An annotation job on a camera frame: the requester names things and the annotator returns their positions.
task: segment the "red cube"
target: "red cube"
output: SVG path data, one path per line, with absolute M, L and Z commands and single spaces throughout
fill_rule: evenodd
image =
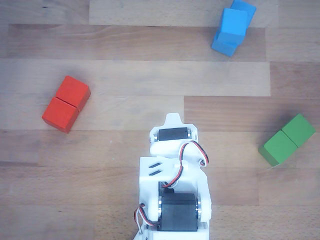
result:
M 78 115 L 79 110 L 75 106 L 54 97 L 44 111 L 42 119 L 52 127 L 68 133 Z
M 66 76 L 43 113 L 42 119 L 56 129 L 68 133 L 90 94 L 88 85 Z
M 88 85 L 71 76 L 66 76 L 56 91 L 55 96 L 75 106 L 79 112 L 81 112 L 90 94 L 91 92 Z

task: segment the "wood grain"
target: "wood grain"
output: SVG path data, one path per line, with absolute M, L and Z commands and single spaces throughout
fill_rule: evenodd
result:
M 264 28 L 250 28 L 229 58 L 211 49 L 216 27 L 9 26 L 8 58 L 264 62 Z
M 200 132 L 199 140 L 210 158 L 208 168 L 270 168 L 258 148 L 274 132 Z M 276 168 L 318 168 L 320 134 L 315 133 Z M 139 167 L 149 156 L 149 131 L 56 130 L 0 131 L 0 166 L 114 168 Z
M 320 63 L 271 62 L 271 95 L 289 98 L 320 98 Z
M 1 205 L 137 204 L 135 167 L 0 167 Z
M 258 173 L 260 205 L 320 206 L 320 170 L 279 168 Z
M 198 127 L 211 240 L 318 240 L 320 134 L 271 167 L 297 113 L 320 130 L 320 3 L 257 7 L 233 57 L 211 49 L 232 0 L 0 1 L 0 240 L 132 240 L 139 158 L 167 113 Z M 42 113 L 66 75 L 91 97 L 64 134 Z
M 95 207 L 95 240 L 134 239 L 138 227 L 132 215 L 137 204 L 98 205 Z
M 149 131 L 0 131 L 0 166 L 138 167 Z
M 320 62 L 320 29 L 266 28 L 266 56 L 277 62 Z
M 0 93 L 53 95 L 71 75 L 109 96 L 270 96 L 266 62 L 0 59 L 0 72 Z
M 213 205 L 258 205 L 258 177 L 254 168 L 205 169 Z
M 85 205 L 0 205 L 2 240 L 92 240 L 95 207 Z
M 0 129 L 52 130 L 41 118 L 52 95 L 0 94 Z M 86 103 L 73 130 L 147 130 L 164 123 L 167 113 L 184 118 L 183 96 L 109 96 L 95 94 Z
M 279 27 L 319 28 L 320 2 L 318 0 L 279 0 Z
M 8 25 L 0 24 L 0 58 L 7 55 Z
M 213 206 L 210 239 L 315 240 L 318 206 Z
M 276 132 L 301 113 L 319 131 L 319 108 L 312 98 L 186 96 L 184 119 L 204 132 Z
M 249 0 L 257 7 L 251 27 L 278 22 L 278 0 Z M 176 27 L 217 27 L 223 8 L 232 0 L 91 0 L 90 24 Z
M 320 134 L 317 132 L 295 152 L 297 168 L 320 169 L 319 143 Z
M 1 24 L 89 24 L 90 0 L 2 0 Z
M 258 148 L 269 140 L 275 132 L 253 131 L 212 131 L 200 132 L 199 142 L 210 158 L 208 168 L 252 168 L 267 169 L 271 166 L 260 155 Z M 310 140 L 306 147 L 299 149 L 277 168 L 295 168 L 297 161 L 306 161 L 300 168 L 318 167 L 317 139 Z

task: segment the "blue wooden block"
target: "blue wooden block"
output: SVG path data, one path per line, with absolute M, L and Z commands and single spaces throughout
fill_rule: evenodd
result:
M 234 0 L 230 8 L 247 12 L 247 19 L 246 19 L 247 28 L 249 27 L 251 20 L 254 17 L 255 12 L 257 10 L 255 6 L 241 0 Z
M 214 36 L 211 48 L 218 51 L 219 53 L 232 57 L 238 45 L 235 43 L 220 42 L 218 41 L 218 36 L 219 36 L 219 31 L 217 31 Z
M 246 36 L 247 17 L 246 11 L 225 8 L 222 12 L 217 40 L 221 43 L 240 45 Z

